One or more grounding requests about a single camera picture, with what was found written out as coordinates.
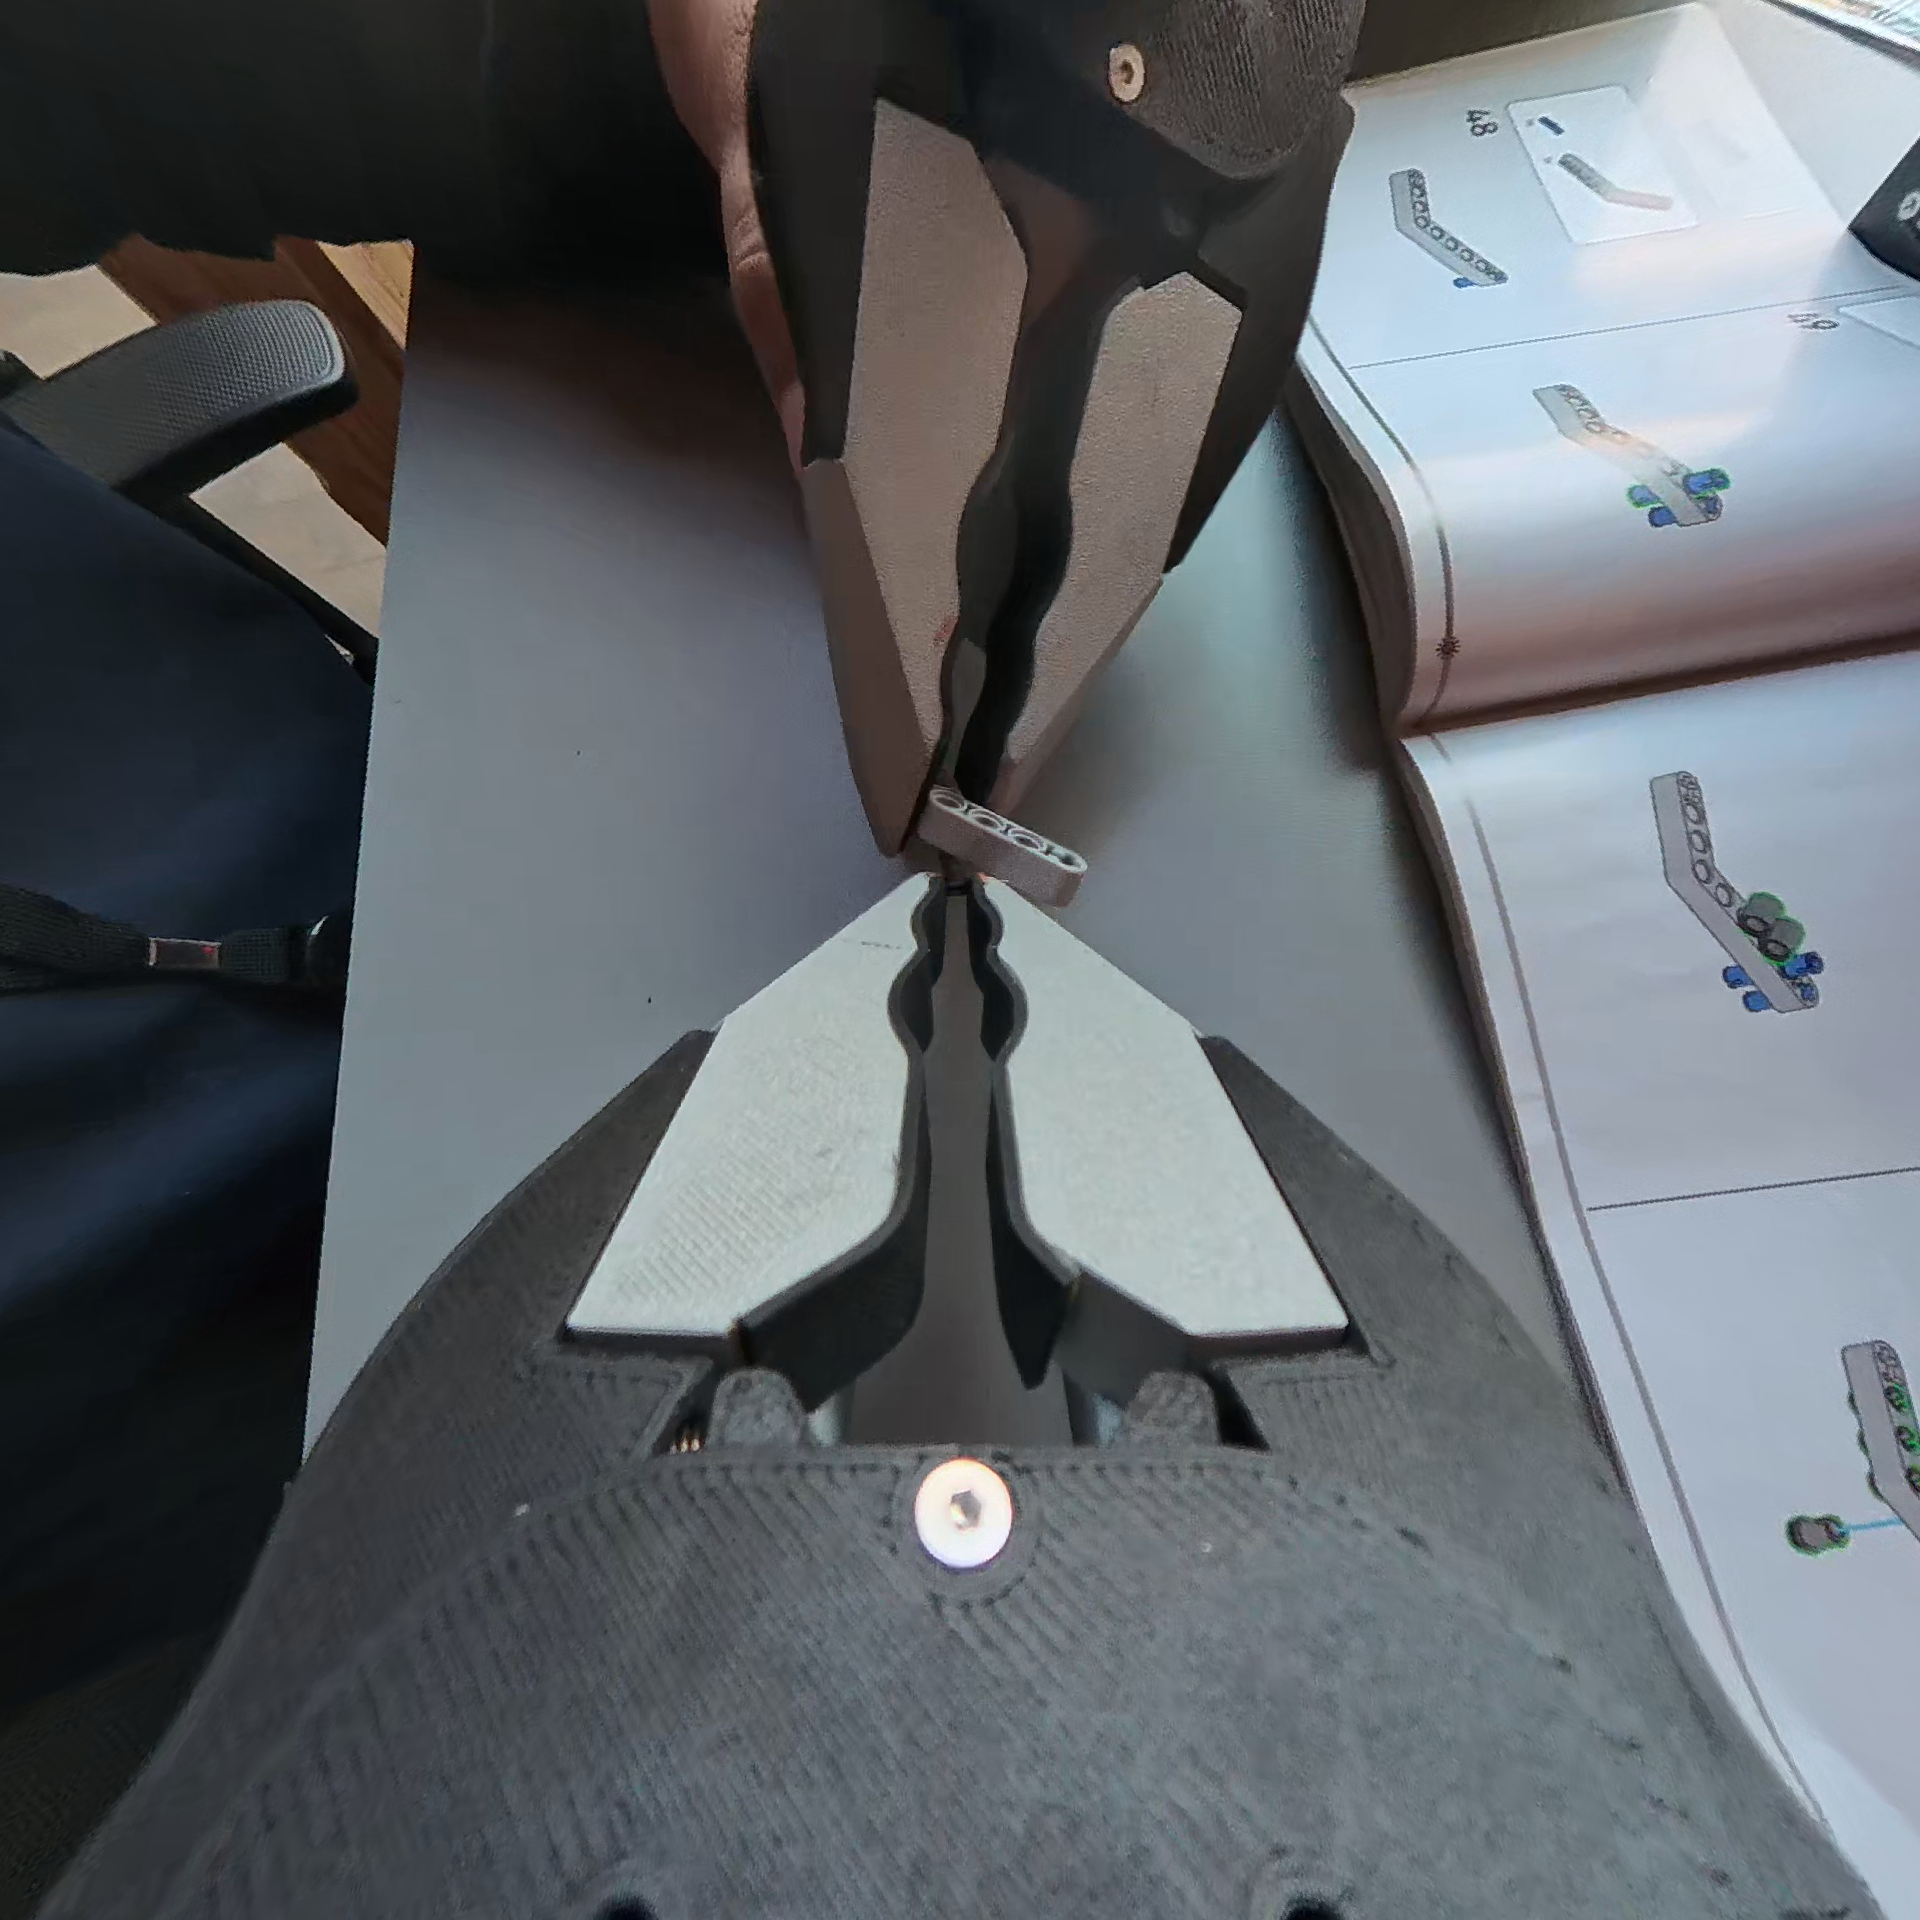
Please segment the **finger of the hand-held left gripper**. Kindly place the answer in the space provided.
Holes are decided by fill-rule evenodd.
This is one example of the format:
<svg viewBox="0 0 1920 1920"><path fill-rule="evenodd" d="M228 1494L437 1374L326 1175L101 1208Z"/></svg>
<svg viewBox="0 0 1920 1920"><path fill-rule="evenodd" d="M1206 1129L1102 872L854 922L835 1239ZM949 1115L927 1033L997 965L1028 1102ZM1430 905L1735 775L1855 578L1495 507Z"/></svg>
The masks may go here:
<svg viewBox="0 0 1920 1920"><path fill-rule="evenodd" d="M973 149L891 102L859 265L845 441L803 498L854 787L893 854L947 731L958 525L999 441L1027 265Z"/></svg>
<svg viewBox="0 0 1920 1920"><path fill-rule="evenodd" d="M987 792L997 814L1018 811L1161 587L1238 321L1228 296L1178 272L1117 299L1102 328L1070 466L1062 583Z"/></svg>

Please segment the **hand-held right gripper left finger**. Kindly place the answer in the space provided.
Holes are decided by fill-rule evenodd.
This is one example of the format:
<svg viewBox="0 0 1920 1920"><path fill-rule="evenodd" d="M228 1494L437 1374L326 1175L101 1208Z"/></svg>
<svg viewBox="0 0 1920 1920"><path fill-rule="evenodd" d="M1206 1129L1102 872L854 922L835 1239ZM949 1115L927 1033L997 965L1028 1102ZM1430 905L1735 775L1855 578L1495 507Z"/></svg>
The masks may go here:
<svg viewBox="0 0 1920 1920"><path fill-rule="evenodd" d="M782 1374L804 1408L911 1327L947 889L900 882L719 1021L566 1313Z"/></svg>

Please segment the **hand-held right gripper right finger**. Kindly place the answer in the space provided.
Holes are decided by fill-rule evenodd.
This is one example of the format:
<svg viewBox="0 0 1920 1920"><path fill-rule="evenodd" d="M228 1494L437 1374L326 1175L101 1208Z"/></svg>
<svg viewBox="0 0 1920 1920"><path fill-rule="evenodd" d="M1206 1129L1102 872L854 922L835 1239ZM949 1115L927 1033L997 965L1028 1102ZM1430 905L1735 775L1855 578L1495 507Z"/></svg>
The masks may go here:
<svg viewBox="0 0 1920 1920"><path fill-rule="evenodd" d="M1350 1321L1196 1029L994 880L967 899L991 1062L999 1319L1028 1385L1309 1352Z"/></svg>

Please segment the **grey lego beam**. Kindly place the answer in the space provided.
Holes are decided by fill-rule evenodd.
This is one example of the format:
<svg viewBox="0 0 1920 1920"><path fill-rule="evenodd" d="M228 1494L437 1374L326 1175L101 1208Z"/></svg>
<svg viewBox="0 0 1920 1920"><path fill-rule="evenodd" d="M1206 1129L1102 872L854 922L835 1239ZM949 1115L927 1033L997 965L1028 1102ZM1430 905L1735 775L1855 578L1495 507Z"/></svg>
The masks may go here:
<svg viewBox="0 0 1920 1920"><path fill-rule="evenodd" d="M1089 861L1073 847L947 783L927 790L917 834L967 872L1002 880L1035 905L1068 905L1089 874Z"/></svg>

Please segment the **person's left forearm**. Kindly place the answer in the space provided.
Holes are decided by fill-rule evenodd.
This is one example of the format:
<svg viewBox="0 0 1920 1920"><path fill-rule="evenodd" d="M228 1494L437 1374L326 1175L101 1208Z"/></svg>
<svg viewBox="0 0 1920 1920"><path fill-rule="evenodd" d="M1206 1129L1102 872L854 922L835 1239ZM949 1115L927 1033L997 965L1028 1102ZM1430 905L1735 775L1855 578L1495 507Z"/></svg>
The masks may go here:
<svg viewBox="0 0 1920 1920"><path fill-rule="evenodd" d="M722 267L643 3L5 2L2 265L133 232L411 241L461 278Z"/></svg>

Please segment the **lego instruction booklet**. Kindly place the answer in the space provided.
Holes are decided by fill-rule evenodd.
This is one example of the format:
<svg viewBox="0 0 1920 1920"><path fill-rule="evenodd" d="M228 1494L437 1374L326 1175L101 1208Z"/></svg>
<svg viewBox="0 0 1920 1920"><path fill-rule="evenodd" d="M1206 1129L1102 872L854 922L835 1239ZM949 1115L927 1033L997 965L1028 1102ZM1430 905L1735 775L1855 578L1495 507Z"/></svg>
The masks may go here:
<svg viewBox="0 0 1920 1920"><path fill-rule="evenodd" d="M1673 1594L1916 1915L1916 63L1671 3L1350 88L1291 401Z"/></svg>

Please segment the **black lego set box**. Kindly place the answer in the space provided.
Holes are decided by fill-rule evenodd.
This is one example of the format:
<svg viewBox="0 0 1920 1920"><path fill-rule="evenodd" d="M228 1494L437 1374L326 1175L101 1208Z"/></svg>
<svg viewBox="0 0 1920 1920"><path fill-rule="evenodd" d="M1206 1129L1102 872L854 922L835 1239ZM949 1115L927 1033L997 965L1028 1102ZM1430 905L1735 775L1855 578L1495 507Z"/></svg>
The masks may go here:
<svg viewBox="0 0 1920 1920"><path fill-rule="evenodd" d="M1902 154L1883 183L1850 221L1850 232L1876 261L1917 281L1920 277L1920 145Z"/></svg>

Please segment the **person's left hand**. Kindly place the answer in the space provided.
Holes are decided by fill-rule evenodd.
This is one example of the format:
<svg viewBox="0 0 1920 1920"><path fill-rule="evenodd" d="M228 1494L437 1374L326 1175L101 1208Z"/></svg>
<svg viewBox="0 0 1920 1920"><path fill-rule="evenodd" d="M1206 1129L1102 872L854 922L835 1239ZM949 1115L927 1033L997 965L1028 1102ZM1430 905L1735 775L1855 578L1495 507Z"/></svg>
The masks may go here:
<svg viewBox="0 0 1920 1920"><path fill-rule="evenodd" d="M774 403L788 462L799 469L799 363L753 174L747 83L756 3L651 2L647 11L670 101L716 170L735 317Z"/></svg>

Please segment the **black office chair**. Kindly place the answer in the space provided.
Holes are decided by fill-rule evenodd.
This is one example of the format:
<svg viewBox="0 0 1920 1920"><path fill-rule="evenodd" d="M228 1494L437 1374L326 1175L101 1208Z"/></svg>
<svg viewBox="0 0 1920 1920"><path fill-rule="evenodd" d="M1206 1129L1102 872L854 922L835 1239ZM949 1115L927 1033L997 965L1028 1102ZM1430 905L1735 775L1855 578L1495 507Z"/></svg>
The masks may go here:
<svg viewBox="0 0 1920 1920"><path fill-rule="evenodd" d="M5 885L146 937L351 910L370 687L275 587L5 431ZM194 1641L294 1449L340 1002L5 994L5 1719Z"/></svg>

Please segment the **printed paper leaflet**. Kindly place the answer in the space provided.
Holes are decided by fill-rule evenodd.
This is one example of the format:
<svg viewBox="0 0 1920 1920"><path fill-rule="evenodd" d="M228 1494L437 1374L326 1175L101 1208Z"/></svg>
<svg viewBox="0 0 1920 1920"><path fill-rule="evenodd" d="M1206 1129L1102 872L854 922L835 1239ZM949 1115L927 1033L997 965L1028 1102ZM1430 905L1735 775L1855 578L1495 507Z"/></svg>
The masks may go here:
<svg viewBox="0 0 1920 1920"><path fill-rule="evenodd" d="M1917 62L1917 2L1777 2L1819 24L1874 43L1909 62Z"/></svg>

